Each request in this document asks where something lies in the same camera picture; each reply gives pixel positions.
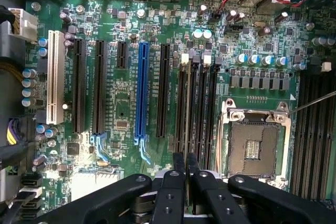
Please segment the long black expansion slot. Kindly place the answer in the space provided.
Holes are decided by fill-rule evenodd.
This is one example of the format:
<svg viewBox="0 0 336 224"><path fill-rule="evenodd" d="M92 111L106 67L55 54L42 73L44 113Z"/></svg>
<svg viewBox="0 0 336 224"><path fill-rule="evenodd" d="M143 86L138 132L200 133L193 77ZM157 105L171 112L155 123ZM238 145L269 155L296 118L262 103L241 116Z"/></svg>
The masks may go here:
<svg viewBox="0 0 336 224"><path fill-rule="evenodd" d="M162 44L160 51L160 75L159 75L159 95L157 100L156 137L165 137L169 76L170 76L170 44Z"/></svg>
<svg viewBox="0 0 336 224"><path fill-rule="evenodd" d="M85 131L86 42L75 39L72 65L72 131Z"/></svg>
<svg viewBox="0 0 336 224"><path fill-rule="evenodd" d="M107 43L97 40L95 52L92 133L100 135L105 132L106 120Z"/></svg>

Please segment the blue expansion slot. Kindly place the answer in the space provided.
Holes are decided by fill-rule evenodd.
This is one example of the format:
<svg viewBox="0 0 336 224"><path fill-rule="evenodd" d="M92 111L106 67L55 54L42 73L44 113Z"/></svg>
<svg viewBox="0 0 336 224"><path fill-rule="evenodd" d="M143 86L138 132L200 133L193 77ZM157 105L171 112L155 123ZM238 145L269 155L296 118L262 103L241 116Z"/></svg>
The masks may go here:
<svg viewBox="0 0 336 224"><path fill-rule="evenodd" d="M146 106L148 98L148 68L149 68L149 43L139 43L138 55L138 83L136 95L136 115L134 127L134 141L138 143L145 137Z"/></svg>

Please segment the black RAM slot bank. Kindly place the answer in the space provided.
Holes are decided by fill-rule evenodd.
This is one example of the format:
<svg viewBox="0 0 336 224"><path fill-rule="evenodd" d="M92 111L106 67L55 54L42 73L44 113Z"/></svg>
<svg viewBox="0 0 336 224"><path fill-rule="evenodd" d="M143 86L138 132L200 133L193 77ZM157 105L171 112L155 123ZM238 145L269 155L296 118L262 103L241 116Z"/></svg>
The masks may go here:
<svg viewBox="0 0 336 224"><path fill-rule="evenodd" d="M296 113L296 130L290 192L308 200L325 200L336 140L336 95L313 105L309 102L336 91L336 71L300 75L298 105L306 108Z"/></svg>

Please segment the short black expansion slot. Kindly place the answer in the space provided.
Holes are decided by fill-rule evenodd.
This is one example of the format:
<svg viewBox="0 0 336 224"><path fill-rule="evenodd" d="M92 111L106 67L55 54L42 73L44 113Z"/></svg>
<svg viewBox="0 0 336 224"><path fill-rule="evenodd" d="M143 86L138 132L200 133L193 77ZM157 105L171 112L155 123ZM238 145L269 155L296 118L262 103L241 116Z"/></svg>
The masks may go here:
<svg viewBox="0 0 336 224"><path fill-rule="evenodd" d="M119 41L117 44L117 68L126 69L128 67L128 44L125 41Z"/></svg>

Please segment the white PCI expansion slot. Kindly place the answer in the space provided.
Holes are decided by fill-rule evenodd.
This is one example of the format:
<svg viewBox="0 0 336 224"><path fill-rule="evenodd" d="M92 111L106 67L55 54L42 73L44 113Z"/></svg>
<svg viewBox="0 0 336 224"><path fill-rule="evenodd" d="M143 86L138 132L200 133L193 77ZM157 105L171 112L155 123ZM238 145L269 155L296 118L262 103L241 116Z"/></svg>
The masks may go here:
<svg viewBox="0 0 336 224"><path fill-rule="evenodd" d="M57 125L64 121L65 54L64 34L48 31L46 123Z"/></svg>

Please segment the silver CPU socket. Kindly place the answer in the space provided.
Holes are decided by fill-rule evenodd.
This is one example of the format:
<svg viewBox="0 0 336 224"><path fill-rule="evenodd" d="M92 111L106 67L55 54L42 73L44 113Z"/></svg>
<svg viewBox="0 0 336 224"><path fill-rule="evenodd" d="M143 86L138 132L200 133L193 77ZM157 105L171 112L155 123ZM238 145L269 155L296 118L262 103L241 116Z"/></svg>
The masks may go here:
<svg viewBox="0 0 336 224"><path fill-rule="evenodd" d="M218 121L216 169L228 182L245 175L278 189L288 188L291 118L287 102L276 108L239 108L232 98L222 103Z"/></svg>

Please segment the silver chipset heatsink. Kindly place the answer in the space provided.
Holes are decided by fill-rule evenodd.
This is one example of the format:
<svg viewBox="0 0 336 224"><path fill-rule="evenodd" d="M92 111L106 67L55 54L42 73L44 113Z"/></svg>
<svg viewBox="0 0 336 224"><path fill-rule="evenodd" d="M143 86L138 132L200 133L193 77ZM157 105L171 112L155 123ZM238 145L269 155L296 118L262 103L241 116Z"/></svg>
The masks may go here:
<svg viewBox="0 0 336 224"><path fill-rule="evenodd" d="M70 183L71 201L115 183L119 179L119 174L107 172L75 173Z"/></svg>

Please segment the green PC motherboard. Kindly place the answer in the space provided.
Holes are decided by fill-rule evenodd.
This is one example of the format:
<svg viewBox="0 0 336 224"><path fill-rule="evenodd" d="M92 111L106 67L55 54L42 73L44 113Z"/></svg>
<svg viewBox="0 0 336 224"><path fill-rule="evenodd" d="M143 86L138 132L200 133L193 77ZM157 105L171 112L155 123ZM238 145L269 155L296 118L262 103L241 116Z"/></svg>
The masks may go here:
<svg viewBox="0 0 336 224"><path fill-rule="evenodd" d="M300 75L336 71L336 6L285 7L269 10L208 0L158 3L128 0L28 0L38 18L37 44L28 46L23 104L36 121L37 163L42 174L43 213L71 202L75 173L107 172L120 180L141 173L154 177L173 168L176 105L181 54L211 55L206 78L204 163L209 78L215 57L217 75L210 170L216 169L218 121L222 103L239 108L271 109L280 101L298 107ZM64 121L46 123L48 31L64 34ZM86 42L85 131L72 131L72 65L75 39ZM92 133L96 41L107 43L105 132ZM117 44L128 44L126 69L117 68ZM148 42L148 98L145 137L134 141L139 43ZM170 44L170 76L165 137L156 137L160 51ZM313 200L336 210L336 140L330 158L327 198Z"/></svg>

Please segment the thin metal locking lever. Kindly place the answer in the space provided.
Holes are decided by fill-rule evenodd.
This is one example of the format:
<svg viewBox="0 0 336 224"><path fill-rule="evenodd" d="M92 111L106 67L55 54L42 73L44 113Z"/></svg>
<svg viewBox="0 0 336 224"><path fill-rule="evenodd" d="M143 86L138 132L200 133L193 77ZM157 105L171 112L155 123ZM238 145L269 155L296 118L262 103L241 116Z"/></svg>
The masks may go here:
<svg viewBox="0 0 336 224"><path fill-rule="evenodd" d="M307 107L309 107L311 105L319 103L319 102L321 102L323 100L326 100L328 98L334 97L335 95L336 95L336 91L330 92L330 93L328 93L328 94L326 94L326 95L324 95L324 96L322 96L322 97L320 97L318 99L315 99L315 100L313 100L313 101L311 101L311 102L309 102L309 103L307 103L305 105L302 105L302 106L300 106L300 107L298 107L298 108L296 108L294 110L289 111L287 114L288 115L292 115L292 114L294 114L294 113L296 113L296 112L298 112L300 110L303 110L303 109L305 109L305 108L307 108Z"/></svg>

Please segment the black SATA port stack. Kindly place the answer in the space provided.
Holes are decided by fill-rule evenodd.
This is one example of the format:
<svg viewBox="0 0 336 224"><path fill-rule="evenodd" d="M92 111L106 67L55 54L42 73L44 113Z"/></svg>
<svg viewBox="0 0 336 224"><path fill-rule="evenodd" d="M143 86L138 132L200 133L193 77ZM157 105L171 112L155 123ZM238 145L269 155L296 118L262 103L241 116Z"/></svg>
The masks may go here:
<svg viewBox="0 0 336 224"><path fill-rule="evenodd" d="M42 182L43 177L40 175L24 175L22 177L21 183L23 185L23 188L20 190L20 192L33 191L36 193L36 196L31 201L21 207L19 213L20 220L32 220L42 215Z"/></svg>

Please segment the white power connector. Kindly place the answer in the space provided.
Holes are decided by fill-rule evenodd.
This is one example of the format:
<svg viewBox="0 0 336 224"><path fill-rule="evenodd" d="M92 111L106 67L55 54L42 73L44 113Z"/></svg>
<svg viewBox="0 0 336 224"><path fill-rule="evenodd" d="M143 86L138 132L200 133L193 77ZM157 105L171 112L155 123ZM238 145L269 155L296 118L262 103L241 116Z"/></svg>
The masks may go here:
<svg viewBox="0 0 336 224"><path fill-rule="evenodd" d="M14 32L11 24L8 25L8 34L36 44L38 18L21 8L9 8L9 11L15 15L15 22Z"/></svg>

